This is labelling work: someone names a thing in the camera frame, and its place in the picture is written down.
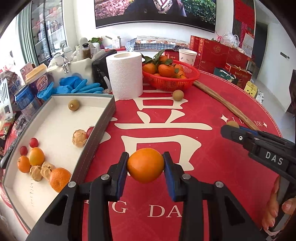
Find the right hand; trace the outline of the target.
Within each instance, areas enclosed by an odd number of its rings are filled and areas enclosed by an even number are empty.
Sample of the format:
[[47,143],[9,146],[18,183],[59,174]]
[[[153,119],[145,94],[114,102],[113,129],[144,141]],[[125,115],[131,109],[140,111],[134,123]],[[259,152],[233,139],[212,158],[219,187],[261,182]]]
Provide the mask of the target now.
[[[262,227],[265,232],[275,224],[275,218],[278,216],[279,203],[277,201],[278,190],[280,188],[280,176],[278,176],[274,182],[273,189],[269,200],[266,204],[266,208],[262,218]],[[281,209],[285,214],[293,215],[295,211],[295,198],[290,198],[283,203]]]

